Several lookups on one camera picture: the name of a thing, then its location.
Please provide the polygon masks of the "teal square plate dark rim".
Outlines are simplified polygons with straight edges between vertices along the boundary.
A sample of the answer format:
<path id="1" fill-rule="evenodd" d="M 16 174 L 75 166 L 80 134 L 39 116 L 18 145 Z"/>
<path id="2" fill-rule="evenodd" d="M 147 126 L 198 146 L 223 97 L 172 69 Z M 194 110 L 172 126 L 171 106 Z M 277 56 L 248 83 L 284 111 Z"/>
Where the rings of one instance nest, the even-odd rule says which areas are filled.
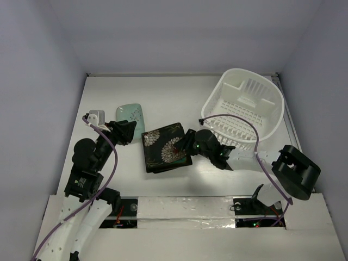
<path id="1" fill-rule="evenodd" d="M 147 173 L 161 173 L 190 165 L 192 165 L 192 159 L 190 157 L 184 157 L 171 163 L 166 163 L 162 159 L 148 158 L 145 160 Z"/>

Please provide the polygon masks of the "light green speckled plate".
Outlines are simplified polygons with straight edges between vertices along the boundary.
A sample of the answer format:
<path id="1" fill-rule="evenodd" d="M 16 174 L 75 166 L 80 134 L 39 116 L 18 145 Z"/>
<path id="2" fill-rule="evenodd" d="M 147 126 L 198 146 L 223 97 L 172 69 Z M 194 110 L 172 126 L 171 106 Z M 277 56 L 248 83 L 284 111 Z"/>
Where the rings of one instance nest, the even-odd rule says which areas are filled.
<path id="1" fill-rule="evenodd" d="M 145 132 L 145 121 L 142 107 L 139 103 L 121 105 L 116 109 L 116 120 L 135 121 L 136 127 L 133 135 L 133 141 L 141 139 L 141 134 Z"/>

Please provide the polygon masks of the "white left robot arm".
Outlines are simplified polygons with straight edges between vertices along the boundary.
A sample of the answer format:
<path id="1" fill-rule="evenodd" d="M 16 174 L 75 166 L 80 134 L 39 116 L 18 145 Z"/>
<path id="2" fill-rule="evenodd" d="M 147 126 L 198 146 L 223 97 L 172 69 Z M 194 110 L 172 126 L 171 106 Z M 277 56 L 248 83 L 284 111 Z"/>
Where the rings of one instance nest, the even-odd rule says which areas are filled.
<path id="1" fill-rule="evenodd" d="M 118 156 L 116 145 L 132 142 L 136 122 L 110 121 L 98 126 L 86 116 L 83 121 L 98 138 L 84 138 L 75 144 L 57 224 L 36 248 L 32 260 L 82 260 L 105 218 L 122 208 L 120 192 L 108 187 L 113 176 L 103 184 L 101 170 L 111 154 Z"/>

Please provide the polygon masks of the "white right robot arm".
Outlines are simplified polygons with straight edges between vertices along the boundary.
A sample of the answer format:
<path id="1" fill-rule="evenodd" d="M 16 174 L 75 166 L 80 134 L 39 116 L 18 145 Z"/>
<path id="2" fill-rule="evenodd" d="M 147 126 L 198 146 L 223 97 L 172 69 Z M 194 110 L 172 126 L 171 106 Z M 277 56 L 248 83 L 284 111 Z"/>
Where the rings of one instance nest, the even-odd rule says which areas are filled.
<path id="1" fill-rule="evenodd" d="M 316 163 L 292 145 L 275 152 L 242 150 L 222 145 L 209 130 L 189 129 L 184 138 L 175 143 L 175 149 L 188 156 L 201 155 L 216 168 L 228 171 L 249 170 L 264 173 L 269 184 L 257 187 L 251 200 L 251 209 L 265 212 L 274 203 L 286 200 L 309 200 L 321 169 Z"/>

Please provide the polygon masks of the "white plastic dish rack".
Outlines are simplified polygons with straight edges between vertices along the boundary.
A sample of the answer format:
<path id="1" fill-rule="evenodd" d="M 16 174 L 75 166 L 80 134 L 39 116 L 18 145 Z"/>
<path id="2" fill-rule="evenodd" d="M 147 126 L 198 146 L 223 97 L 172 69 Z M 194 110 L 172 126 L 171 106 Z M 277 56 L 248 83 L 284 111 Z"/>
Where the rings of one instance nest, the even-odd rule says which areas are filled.
<path id="1" fill-rule="evenodd" d="M 203 127 L 221 144 L 253 150 L 282 122 L 284 98 L 265 77 L 244 69 L 225 71 L 201 110 Z"/>

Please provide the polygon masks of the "silver foil tape strip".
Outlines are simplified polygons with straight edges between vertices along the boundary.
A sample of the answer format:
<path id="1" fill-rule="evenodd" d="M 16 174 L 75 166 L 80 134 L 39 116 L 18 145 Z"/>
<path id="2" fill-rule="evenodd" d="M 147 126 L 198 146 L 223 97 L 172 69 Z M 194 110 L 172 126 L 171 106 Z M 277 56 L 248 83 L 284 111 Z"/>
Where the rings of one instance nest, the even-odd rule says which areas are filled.
<path id="1" fill-rule="evenodd" d="M 139 197 L 139 229 L 235 228 L 232 197 Z"/>

